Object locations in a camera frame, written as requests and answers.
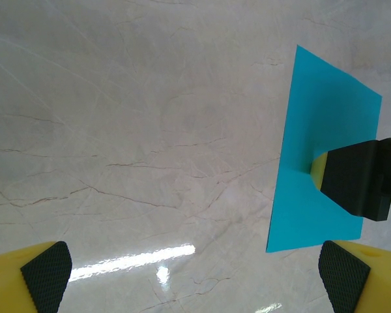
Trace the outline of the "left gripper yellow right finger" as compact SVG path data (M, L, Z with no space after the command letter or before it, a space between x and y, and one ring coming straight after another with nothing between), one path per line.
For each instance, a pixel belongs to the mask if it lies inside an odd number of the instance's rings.
M391 312L391 251L325 241L318 268L334 312Z

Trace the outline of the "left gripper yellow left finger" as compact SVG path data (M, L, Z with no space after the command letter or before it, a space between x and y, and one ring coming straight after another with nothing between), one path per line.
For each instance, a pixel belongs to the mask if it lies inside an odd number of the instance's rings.
M57 312L71 271L64 241L0 254L0 312Z

